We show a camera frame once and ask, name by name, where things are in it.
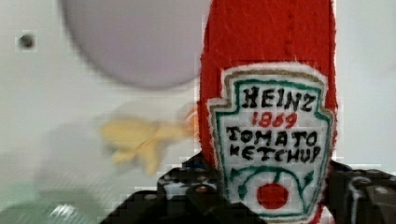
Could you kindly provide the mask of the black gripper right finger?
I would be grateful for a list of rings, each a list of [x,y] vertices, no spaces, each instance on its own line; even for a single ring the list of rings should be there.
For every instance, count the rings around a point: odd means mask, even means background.
[[[324,204],[335,224],[396,224],[395,176],[331,161]]]

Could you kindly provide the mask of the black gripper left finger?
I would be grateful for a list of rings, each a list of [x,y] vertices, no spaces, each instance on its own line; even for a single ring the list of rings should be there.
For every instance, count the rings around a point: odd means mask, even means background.
[[[198,153],[161,176],[155,190],[133,193],[100,224],[266,224],[219,192],[218,174]]]

